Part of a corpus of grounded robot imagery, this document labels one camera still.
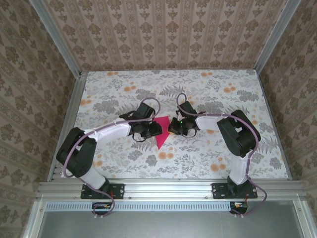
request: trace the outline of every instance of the gray leaf pattern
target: gray leaf pattern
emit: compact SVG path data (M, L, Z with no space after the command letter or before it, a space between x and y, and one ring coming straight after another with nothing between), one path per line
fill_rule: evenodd
M157 98L161 102L158 117L169 116L171 120L176 116L176 96L182 91L197 112L242 110L262 137L252 157L250 174L253 178L287 178L253 70L89 72L75 126L89 129L114 121L119 115L136 110L145 97ZM145 103L157 109L153 100ZM7 140L15 139L13 128L0 129ZM228 176L231 160L232 154L219 131L201 130L194 138L171 134L159 150L155 138L142 143L135 142L131 136L108 144L100 142L94 167L108 178L215 179Z

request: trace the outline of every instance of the floral tablecloth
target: floral tablecloth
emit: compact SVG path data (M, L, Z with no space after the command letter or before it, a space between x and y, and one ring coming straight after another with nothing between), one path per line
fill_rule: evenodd
M75 126L98 127L137 109L145 97L161 102L159 116L175 116L182 90L198 112L241 109L262 140L253 155L252 178L288 178L263 93L254 70L152 70L89 72ZM155 101L147 101L157 109ZM158 150L155 138L131 136L97 145L93 166L109 178L226 178L231 153L219 131L198 131L194 138L170 135Z

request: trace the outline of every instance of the vent grille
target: vent grille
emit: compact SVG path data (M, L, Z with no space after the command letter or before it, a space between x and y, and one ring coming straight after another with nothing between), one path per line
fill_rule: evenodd
M48 202L49 211L91 211L92 202ZM114 211L230 211L230 202L116 202Z

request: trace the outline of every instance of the patterned wall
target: patterned wall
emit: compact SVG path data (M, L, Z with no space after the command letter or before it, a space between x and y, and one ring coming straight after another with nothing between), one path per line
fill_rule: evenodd
M252 68L286 0L44 0L82 70Z
M19 237L74 84L28 0L0 0L0 237Z
M302 0L260 74L292 175L317 222L317 1Z

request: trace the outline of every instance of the table surface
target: table surface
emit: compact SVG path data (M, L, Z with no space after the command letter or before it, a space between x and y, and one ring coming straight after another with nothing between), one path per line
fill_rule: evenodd
M152 70L89 72L75 126L90 129L137 109L145 97L161 103L158 117L176 116L176 96L184 90L200 112L241 109L261 134L250 176L288 178L263 92L254 70ZM157 109L155 101L147 104ZM155 138L131 136L97 144L93 166L108 178L219 179L231 170L231 153L219 131L198 131L194 138L170 135L158 150Z

